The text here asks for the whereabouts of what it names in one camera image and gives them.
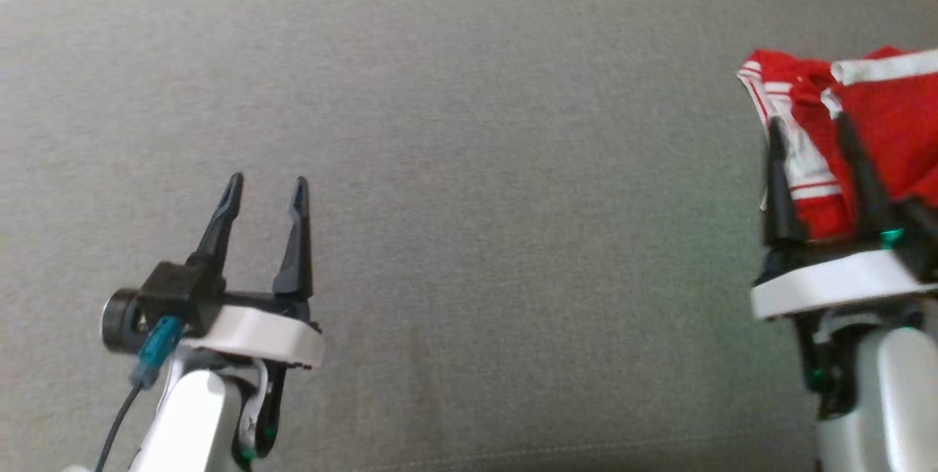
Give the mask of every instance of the gray fabric surface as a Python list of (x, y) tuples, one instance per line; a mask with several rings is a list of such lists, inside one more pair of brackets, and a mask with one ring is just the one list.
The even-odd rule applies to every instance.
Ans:
[(4, 461), (93, 463), (132, 367), (101, 305), (184, 259), (241, 169), (229, 286), (269, 286), (306, 175), (329, 342), (261, 472), (810, 470), (791, 331), (748, 308), (763, 135), (734, 71), (934, 47), (935, 8), (4, 4)]

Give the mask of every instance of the robotic arm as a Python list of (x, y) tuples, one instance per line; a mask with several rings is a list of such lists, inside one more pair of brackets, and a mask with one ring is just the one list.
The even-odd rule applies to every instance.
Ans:
[[(325, 343), (309, 313), (307, 181), (299, 178), (292, 195), (292, 229), (270, 294), (228, 291), (221, 275), (243, 183), (241, 174), (232, 175), (185, 264), (161, 262), (140, 289), (120, 289), (105, 306), (104, 345), (115, 353), (139, 353), (140, 364), (97, 472), (130, 402), (153, 386), (167, 356), (160, 405), (131, 472), (248, 471), (276, 441), (287, 370), (322, 363)], [(238, 376), (245, 369), (256, 373), (254, 381)]]
[(938, 346), (923, 331), (938, 295), (938, 211), (893, 202), (850, 119), (837, 118), (859, 201), (857, 238), (808, 242), (771, 122), (757, 319), (794, 322), (805, 385), (820, 398), (819, 470), (938, 470)]

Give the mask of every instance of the folded garment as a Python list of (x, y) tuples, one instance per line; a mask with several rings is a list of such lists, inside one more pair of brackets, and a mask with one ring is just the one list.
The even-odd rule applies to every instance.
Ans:
[(915, 195), (938, 206), (938, 49), (885, 47), (833, 64), (755, 51), (736, 75), (763, 127), (780, 119), (791, 195), (813, 239), (850, 235), (857, 224), (853, 177), (833, 120), (841, 111), (892, 198)]

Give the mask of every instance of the red cloth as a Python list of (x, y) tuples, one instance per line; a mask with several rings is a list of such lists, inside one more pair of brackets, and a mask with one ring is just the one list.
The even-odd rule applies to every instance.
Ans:
[(815, 239), (848, 235), (857, 222), (825, 91), (850, 114), (890, 195), (938, 206), (938, 51), (904, 56), (886, 47), (864, 60), (880, 62), (835, 62), (835, 75), (830, 62), (755, 51), (737, 72), (764, 127), (770, 116), (786, 125), (791, 192)]

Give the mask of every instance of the black cable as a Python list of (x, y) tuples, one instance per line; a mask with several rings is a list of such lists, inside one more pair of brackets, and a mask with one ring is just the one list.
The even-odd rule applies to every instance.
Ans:
[(137, 394), (140, 393), (140, 390), (140, 385), (134, 385), (134, 387), (130, 389), (130, 394), (127, 395), (127, 399), (124, 399), (124, 405), (121, 406), (120, 410), (117, 412), (117, 416), (114, 418), (114, 424), (111, 425), (108, 438), (104, 440), (104, 448), (101, 449), (101, 456), (97, 459), (95, 472), (103, 472), (104, 463), (107, 462), (108, 453), (111, 453), (111, 445), (114, 445), (114, 438), (117, 437), (117, 430), (120, 428), (120, 423), (124, 421), (124, 416), (127, 415), (130, 405), (132, 405), (133, 400), (137, 398)]

